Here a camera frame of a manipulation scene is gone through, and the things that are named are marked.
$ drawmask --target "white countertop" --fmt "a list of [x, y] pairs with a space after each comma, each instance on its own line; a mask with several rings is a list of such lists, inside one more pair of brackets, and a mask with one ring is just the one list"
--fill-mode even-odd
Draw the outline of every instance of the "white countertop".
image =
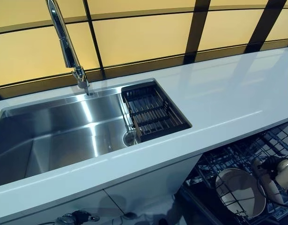
[[[25, 215], [21, 211], [37, 206], [33, 210], [44, 209], [60, 198], [72, 199], [100, 190], [288, 120], [288, 48], [91, 85], [98, 89], [147, 78], [159, 82], [192, 128], [0, 186], [0, 218]], [[0, 101], [0, 110], [77, 91], [73, 86], [6, 99]]]

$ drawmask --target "white bowl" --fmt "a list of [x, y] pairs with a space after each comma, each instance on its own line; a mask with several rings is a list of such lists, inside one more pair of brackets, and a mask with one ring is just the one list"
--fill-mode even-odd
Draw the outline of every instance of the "white bowl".
[[218, 174], [215, 186], [224, 205], [239, 216], [253, 218], [266, 207], [266, 198], [259, 192], [257, 180], [243, 170], [223, 170]]

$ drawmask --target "backsplash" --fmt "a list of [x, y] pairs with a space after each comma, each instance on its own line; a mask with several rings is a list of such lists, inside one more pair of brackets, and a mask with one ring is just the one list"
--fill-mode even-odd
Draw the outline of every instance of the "backsplash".
[[[90, 81], [288, 46], [288, 0], [58, 3]], [[45, 0], [0, 0], [0, 99], [73, 85], [70, 71]]]

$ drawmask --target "white cabinet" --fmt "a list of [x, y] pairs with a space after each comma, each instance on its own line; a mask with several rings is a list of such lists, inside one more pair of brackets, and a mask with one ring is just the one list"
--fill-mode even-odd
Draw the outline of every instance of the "white cabinet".
[[175, 194], [201, 155], [146, 173], [106, 188], [107, 194], [124, 213]]
[[81, 209], [100, 217], [98, 222], [89, 222], [88, 224], [99, 225], [122, 215], [120, 209], [102, 190], [31, 215], [25, 213], [25, 216], [3, 223], [3, 225], [37, 225], [52, 222], [57, 217]]

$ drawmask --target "dish rack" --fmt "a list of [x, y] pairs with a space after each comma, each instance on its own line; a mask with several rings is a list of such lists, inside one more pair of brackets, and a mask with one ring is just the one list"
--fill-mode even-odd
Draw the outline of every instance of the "dish rack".
[[122, 88], [122, 99], [141, 142], [191, 127], [156, 82]]
[[[288, 123], [274, 127], [204, 153], [189, 175], [186, 185], [190, 187], [204, 182], [208, 188], [216, 192], [215, 180], [219, 173], [227, 168], [239, 168], [252, 174], [251, 162], [254, 159], [258, 159], [263, 163], [269, 156], [288, 158], [288, 133], [283, 130], [287, 125]], [[288, 196], [285, 190], [278, 183], [275, 182], [275, 184], [280, 191], [284, 203], [288, 205]], [[246, 211], [235, 197], [233, 202], [229, 202], [225, 206], [234, 203], [237, 203], [241, 207], [241, 210], [235, 213], [237, 214], [235, 219], [241, 225], [257, 225], [269, 218], [280, 221], [288, 215], [288, 208], [277, 206], [267, 200], [264, 212], [257, 217], [248, 219]]]

